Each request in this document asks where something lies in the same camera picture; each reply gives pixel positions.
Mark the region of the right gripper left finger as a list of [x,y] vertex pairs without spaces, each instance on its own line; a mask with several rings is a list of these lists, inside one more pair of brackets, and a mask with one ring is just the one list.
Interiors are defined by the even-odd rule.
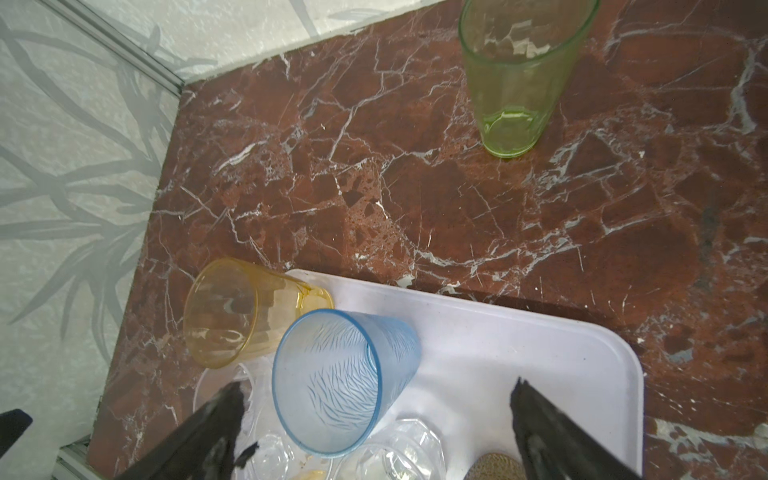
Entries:
[[245,413],[240,382],[231,382],[185,420],[121,479],[229,479],[245,466],[235,452]]

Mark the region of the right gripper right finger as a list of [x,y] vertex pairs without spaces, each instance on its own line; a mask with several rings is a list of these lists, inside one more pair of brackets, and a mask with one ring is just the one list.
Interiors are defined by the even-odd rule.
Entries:
[[510,395],[512,428],[529,479],[637,479],[528,381]]

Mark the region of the amber dotted glass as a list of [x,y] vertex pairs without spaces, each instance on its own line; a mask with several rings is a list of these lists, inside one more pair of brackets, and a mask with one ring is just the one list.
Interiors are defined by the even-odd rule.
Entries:
[[502,453],[488,453],[470,467],[464,480],[526,480],[522,464]]

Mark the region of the clear faceted glass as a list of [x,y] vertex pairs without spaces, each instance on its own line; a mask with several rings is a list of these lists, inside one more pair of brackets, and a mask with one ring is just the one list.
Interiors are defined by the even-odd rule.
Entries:
[[267,433],[258,439],[259,448],[233,479],[323,480],[331,477],[334,460],[311,455],[284,435]]

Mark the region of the lilac plastic tray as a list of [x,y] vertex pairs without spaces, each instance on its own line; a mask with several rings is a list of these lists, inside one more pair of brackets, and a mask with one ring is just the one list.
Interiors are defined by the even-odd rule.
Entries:
[[[370,437],[399,419],[423,420],[441,439],[445,479],[463,479],[484,454],[517,460],[510,395],[522,378],[622,463],[641,471],[643,373],[632,349],[611,331],[311,271],[299,270],[296,277],[328,289],[339,309],[400,319],[420,339],[415,376]],[[251,387],[246,439],[258,444],[261,436],[276,433],[299,447],[276,413],[272,364],[265,357],[245,365]]]

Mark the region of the tall yellow glass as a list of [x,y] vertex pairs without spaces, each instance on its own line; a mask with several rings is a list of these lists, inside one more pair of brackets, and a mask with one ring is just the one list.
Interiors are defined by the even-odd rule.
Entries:
[[223,368],[275,352],[299,317],[333,306],[322,287],[225,257],[206,265],[190,288],[183,337],[198,364]]

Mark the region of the tall blue frosted glass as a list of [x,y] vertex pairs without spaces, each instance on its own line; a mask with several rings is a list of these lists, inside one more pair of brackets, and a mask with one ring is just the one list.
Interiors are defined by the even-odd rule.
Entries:
[[319,309],[285,332],[272,367],[273,402],[302,450],[340,457],[360,446],[415,376],[422,348],[400,319]]

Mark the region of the tall green glass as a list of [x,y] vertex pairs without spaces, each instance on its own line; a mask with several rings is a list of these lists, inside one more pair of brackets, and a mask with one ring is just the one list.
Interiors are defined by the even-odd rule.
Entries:
[[484,148],[517,158],[537,143],[579,57],[598,0],[467,1],[458,24]]

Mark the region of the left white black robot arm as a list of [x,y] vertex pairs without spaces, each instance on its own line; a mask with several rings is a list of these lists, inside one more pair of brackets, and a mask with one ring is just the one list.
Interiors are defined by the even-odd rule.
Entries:
[[14,446],[32,423],[32,417],[21,409],[0,414],[0,458]]

